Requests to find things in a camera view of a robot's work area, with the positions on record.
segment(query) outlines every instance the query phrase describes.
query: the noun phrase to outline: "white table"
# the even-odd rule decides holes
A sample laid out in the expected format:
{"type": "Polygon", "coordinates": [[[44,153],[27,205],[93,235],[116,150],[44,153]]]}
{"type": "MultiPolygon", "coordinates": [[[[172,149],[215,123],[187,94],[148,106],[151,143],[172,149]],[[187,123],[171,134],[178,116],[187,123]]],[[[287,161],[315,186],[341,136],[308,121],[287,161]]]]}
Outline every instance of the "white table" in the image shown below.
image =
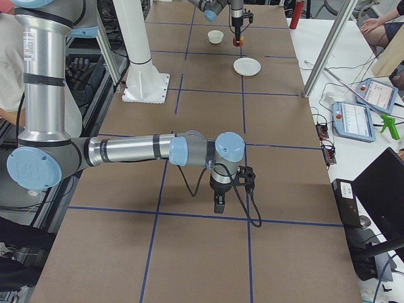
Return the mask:
{"type": "MultiPolygon", "coordinates": [[[[310,71],[303,69],[312,68],[311,65],[305,63],[308,61],[312,64],[316,62],[318,54],[326,40],[328,32],[333,24],[332,20],[299,20],[296,30],[290,30],[292,40],[294,43],[296,56],[299,60],[299,65],[302,68],[301,73],[304,83],[306,83],[310,71]]],[[[349,21],[345,26],[345,29],[336,43],[333,52],[326,64],[327,68],[330,67],[355,67],[360,64],[364,64],[374,56],[370,47],[367,45],[365,39],[360,33],[357,25],[353,21],[349,21]]],[[[332,72],[339,76],[345,83],[351,83],[354,81],[360,81],[364,71],[367,69],[367,65],[362,74],[356,79],[362,67],[355,69],[332,69],[332,72]]],[[[365,74],[364,79],[374,76],[371,68],[365,74]]],[[[331,112],[320,106],[319,101],[324,90],[326,83],[332,82],[339,84],[328,73],[323,72],[320,76],[311,96],[309,97],[310,105],[317,108],[321,115],[327,118],[328,122],[331,121],[331,112]]],[[[352,93],[347,92],[344,87],[335,85],[327,85],[324,90],[324,97],[321,103],[331,108],[331,104],[334,102],[328,95],[336,97],[336,99],[343,99],[344,101],[354,102],[355,97],[352,93]]],[[[402,104],[400,97],[397,97],[396,103],[402,104]]],[[[404,109],[395,106],[392,112],[393,115],[404,117],[404,109]]],[[[380,118],[372,113],[373,123],[380,124],[380,118]]],[[[330,140],[334,141],[336,148],[336,165],[332,165],[328,171],[330,181],[332,182],[336,178],[354,180],[377,156],[379,156],[388,146],[392,147],[395,151],[400,148],[404,148],[404,125],[397,126],[397,130],[401,136],[400,140],[393,140],[389,134],[388,129],[383,134],[380,133],[381,128],[376,128],[376,141],[372,143],[366,143],[358,140],[352,140],[348,138],[341,138],[333,136],[329,130],[330,140]]],[[[366,215],[365,210],[359,204],[360,214],[366,215]]],[[[380,233],[377,227],[372,224],[372,230],[375,234],[380,233]]],[[[384,237],[379,237],[380,241],[384,241],[384,237]]],[[[399,258],[395,258],[394,262],[398,265],[398,269],[403,271],[404,264],[399,258]]],[[[379,290],[376,302],[387,302],[388,300],[395,300],[397,302],[404,301],[404,276],[394,274],[395,279],[393,283],[383,283],[387,288],[393,288],[391,292],[383,292],[382,288],[379,290]]],[[[364,300],[373,298],[374,290],[376,289],[377,280],[371,279],[366,282],[360,282],[362,296],[364,300]]]]}

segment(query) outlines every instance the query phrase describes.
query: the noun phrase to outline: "red cylinder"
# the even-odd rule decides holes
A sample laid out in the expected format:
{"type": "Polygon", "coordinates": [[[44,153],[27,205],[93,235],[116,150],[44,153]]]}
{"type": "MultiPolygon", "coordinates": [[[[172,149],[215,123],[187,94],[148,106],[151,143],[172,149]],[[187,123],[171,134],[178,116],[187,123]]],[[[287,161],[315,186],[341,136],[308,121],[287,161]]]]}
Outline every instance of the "red cylinder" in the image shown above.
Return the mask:
{"type": "Polygon", "coordinates": [[[300,16],[302,15],[304,7],[304,1],[296,1],[295,9],[293,10],[292,21],[290,22],[289,28],[291,30],[296,29],[297,23],[299,22],[300,16]]]}

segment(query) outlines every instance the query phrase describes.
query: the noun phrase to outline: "green clamp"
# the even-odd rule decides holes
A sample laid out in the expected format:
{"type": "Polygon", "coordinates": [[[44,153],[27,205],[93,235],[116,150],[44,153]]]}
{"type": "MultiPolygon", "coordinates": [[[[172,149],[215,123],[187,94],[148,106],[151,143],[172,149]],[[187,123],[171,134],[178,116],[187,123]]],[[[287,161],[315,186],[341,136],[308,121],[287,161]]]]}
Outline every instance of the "green clamp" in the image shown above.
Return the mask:
{"type": "Polygon", "coordinates": [[[383,128],[381,129],[381,133],[386,129],[389,128],[390,131],[390,135],[394,140],[399,140],[400,139],[400,135],[398,134],[398,131],[396,129],[396,119],[387,116],[386,114],[381,114],[380,118],[383,119],[383,128]]]}

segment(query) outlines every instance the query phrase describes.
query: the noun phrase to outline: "person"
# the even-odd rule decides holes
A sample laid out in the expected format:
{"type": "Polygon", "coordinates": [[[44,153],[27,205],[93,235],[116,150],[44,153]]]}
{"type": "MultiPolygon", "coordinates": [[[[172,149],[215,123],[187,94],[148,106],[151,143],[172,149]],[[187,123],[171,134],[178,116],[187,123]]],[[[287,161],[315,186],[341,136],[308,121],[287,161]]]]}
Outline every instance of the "person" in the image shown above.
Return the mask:
{"type": "MultiPolygon", "coordinates": [[[[28,225],[21,225],[0,217],[0,242],[16,247],[29,247],[50,251],[56,235],[28,225]]],[[[25,267],[17,260],[0,257],[0,292],[19,291],[38,282],[42,268],[25,267]]]]}
{"type": "MultiPolygon", "coordinates": [[[[24,91],[23,73],[23,27],[13,15],[0,13],[0,117],[14,125],[24,91]]],[[[81,113],[67,85],[64,88],[64,128],[71,137],[79,137],[81,113]]],[[[22,110],[20,126],[24,125],[25,111],[22,110]]]]}
{"type": "MultiPolygon", "coordinates": [[[[363,26],[360,28],[360,32],[370,45],[373,53],[377,54],[377,46],[386,48],[403,25],[403,22],[387,22],[403,15],[404,0],[401,0],[395,9],[392,9],[379,18],[370,18],[364,22],[363,26]]],[[[399,90],[404,90],[404,74],[393,74],[390,80],[399,90]]]]}

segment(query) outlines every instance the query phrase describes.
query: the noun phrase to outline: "blue tablet device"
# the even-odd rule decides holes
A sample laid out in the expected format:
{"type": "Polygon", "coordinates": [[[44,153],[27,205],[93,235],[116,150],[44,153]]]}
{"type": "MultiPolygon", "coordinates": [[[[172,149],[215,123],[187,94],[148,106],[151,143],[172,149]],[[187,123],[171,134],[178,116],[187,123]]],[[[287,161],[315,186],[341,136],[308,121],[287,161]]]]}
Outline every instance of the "blue tablet device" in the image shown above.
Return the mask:
{"type": "Polygon", "coordinates": [[[371,110],[367,105],[335,102],[333,118],[339,136],[366,142],[376,140],[371,110]]]}
{"type": "MultiPolygon", "coordinates": [[[[391,114],[398,89],[375,79],[368,79],[363,82],[358,93],[382,113],[391,114]]],[[[359,103],[363,104],[363,101],[360,98],[356,99],[359,103]]]]}

